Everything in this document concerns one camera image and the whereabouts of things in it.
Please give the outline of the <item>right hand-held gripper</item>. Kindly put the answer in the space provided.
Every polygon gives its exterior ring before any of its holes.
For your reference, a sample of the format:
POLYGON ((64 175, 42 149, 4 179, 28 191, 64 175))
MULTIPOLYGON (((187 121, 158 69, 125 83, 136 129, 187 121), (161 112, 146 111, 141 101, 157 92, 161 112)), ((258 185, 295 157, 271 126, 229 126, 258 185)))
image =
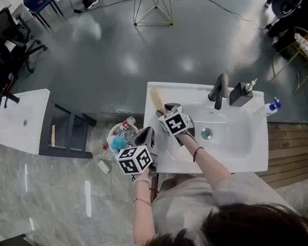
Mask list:
POLYGON ((188 116, 181 104, 169 103, 165 104, 166 113, 157 110, 159 124, 167 136, 174 136, 180 146, 182 141, 177 136, 189 135, 195 140, 195 124, 190 116, 188 116))

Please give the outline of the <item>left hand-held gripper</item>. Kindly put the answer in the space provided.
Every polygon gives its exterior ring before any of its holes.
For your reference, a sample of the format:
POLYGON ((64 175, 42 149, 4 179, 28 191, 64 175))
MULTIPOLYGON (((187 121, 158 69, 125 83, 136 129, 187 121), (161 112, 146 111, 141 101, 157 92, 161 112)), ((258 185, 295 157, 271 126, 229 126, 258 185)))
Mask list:
POLYGON ((131 139, 131 146, 122 149, 115 157, 125 175, 140 175, 149 170, 149 176, 157 174, 157 152, 155 145, 155 131, 146 127, 131 139))

